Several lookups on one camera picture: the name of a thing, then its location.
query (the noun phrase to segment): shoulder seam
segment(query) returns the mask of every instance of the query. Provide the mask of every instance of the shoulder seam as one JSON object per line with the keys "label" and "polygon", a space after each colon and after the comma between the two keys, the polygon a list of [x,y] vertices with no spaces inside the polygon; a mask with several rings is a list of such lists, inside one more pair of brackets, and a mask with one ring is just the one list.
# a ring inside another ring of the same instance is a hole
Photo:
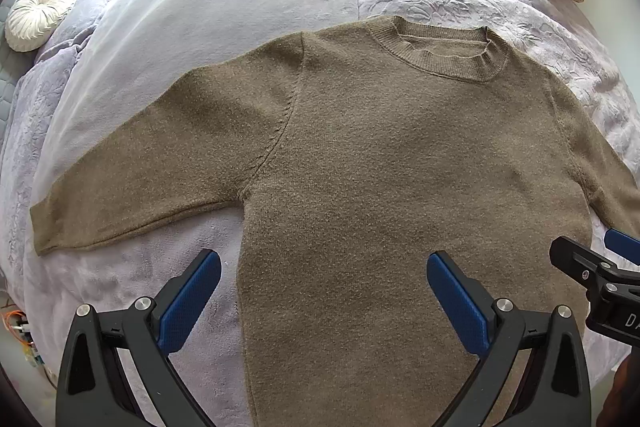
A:
{"label": "shoulder seam", "polygon": [[289,93],[287,97],[287,104],[284,107],[282,115],[278,120],[278,126],[271,132],[271,136],[267,142],[267,146],[264,149],[264,152],[260,154],[252,163],[247,167],[247,170],[250,172],[247,175],[246,181],[242,184],[242,187],[238,191],[239,199],[243,200],[244,192],[247,190],[248,186],[252,181],[256,178],[256,176],[269,164],[271,157],[273,156],[273,152],[280,143],[284,132],[287,130],[289,126],[289,121],[291,119],[291,115],[293,114],[293,110],[296,106],[296,102],[298,101],[298,95],[300,94],[300,83],[303,76],[303,72],[305,69],[305,39],[304,32],[300,32],[300,46],[302,49],[302,57],[300,59],[300,68],[298,70],[298,76],[296,77],[296,81],[294,82],[293,89]]}
{"label": "shoulder seam", "polygon": [[584,177],[584,172],[582,172],[582,169],[580,168],[580,166],[578,165],[578,162],[576,162],[575,157],[574,157],[574,152],[571,149],[571,143],[569,142],[569,138],[566,134],[566,131],[564,129],[564,126],[562,125],[562,122],[560,120],[560,115],[559,115],[559,111],[558,111],[558,104],[556,103],[556,99],[554,97],[554,93],[553,93],[553,89],[551,87],[551,81],[549,78],[546,79],[546,85],[547,85],[547,89],[548,89],[548,93],[549,93],[549,98],[550,98],[550,102],[551,102],[551,106],[553,107],[554,110],[554,115],[556,117],[556,125],[558,126],[558,131],[560,132],[560,136],[562,137],[562,139],[564,139],[564,144],[566,146],[566,150],[567,153],[569,155],[569,163],[574,167],[575,172],[577,173],[578,176],[578,182],[580,184],[580,187],[582,188],[582,191],[584,193],[585,196],[585,200],[587,201],[587,204],[591,204],[591,200],[593,198],[593,194],[590,193],[589,190],[589,186],[586,182],[586,179]]}

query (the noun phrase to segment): metal screw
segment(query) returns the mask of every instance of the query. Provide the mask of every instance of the metal screw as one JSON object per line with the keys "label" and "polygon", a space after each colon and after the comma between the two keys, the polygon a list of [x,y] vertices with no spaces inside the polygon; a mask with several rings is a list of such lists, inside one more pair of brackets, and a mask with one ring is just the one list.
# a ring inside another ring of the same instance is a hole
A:
{"label": "metal screw", "polygon": [[569,308],[569,306],[565,306],[564,304],[558,306],[558,315],[568,319],[569,317],[571,317],[571,308]]}
{"label": "metal screw", "polygon": [[498,299],[496,304],[500,311],[510,312],[513,310],[513,303],[509,299]]}
{"label": "metal screw", "polygon": [[76,310],[76,315],[78,317],[84,317],[85,315],[88,315],[90,311],[91,306],[89,306],[89,304],[80,304]]}
{"label": "metal screw", "polygon": [[136,301],[137,310],[146,310],[151,306],[151,299],[149,297],[141,297]]}

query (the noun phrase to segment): ribbed neckline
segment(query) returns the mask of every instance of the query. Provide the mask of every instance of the ribbed neckline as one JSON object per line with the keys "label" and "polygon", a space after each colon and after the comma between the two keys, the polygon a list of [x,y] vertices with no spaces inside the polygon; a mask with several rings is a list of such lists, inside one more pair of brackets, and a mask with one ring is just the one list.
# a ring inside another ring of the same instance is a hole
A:
{"label": "ribbed neckline", "polygon": [[[504,66],[509,45],[486,26],[472,30],[441,28],[407,21],[400,16],[368,19],[367,27],[380,45],[396,57],[430,73],[471,82],[488,82]],[[418,50],[402,36],[476,41],[486,44],[484,51],[472,57],[436,55]]]}

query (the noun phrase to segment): brown sweater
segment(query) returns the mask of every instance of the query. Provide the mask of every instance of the brown sweater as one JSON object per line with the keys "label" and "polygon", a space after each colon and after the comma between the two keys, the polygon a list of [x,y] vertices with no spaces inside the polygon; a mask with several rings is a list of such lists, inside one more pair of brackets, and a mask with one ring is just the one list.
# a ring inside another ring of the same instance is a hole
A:
{"label": "brown sweater", "polygon": [[430,425],[468,377],[427,255],[584,323],[551,241],[588,204],[640,235],[634,179],[550,71],[487,28],[378,17],[181,77],[31,209],[38,253],[244,206],[237,281],[259,427]]}

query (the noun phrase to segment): cable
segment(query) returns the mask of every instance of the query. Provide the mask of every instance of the cable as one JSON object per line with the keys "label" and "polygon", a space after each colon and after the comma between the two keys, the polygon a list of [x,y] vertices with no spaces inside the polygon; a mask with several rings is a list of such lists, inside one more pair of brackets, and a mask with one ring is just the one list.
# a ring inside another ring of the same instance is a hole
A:
{"label": "cable", "polygon": [[27,315],[25,315],[24,312],[20,311],[20,310],[13,310],[10,312],[7,312],[5,314],[2,315],[2,323],[4,324],[4,327],[7,329],[7,331],[9,331],[23,346],[28,346],[31,347],[32,343],[29,343],[27,341],[25,341],[24,339],[20,338],[20,336],[18,336],[18,334],[15,332],[14,328],[11,327],[11,324],[9,324],[9,317],[12,317],[13,315],[18,315],[20,317],[26,317]]}
{"label": "cable", "polygon": [[4,310],[5,308],[10,308],[11,306],[15,306],[15,302],[11,297],[7,297],[4,306],[2,306],[0,309]]}
{"label": "cable", "polygon": [[56,391],[58,390],[58,387],[53,383],[53,381],[49,378],[49,371],[47,370],[47,367],[43,366],[43,370],[44,370],[44,376],[47,377],[47,380],[49,380],[49,383],[51,384],[51,386],[53,387],[53,389],[55,389]]}

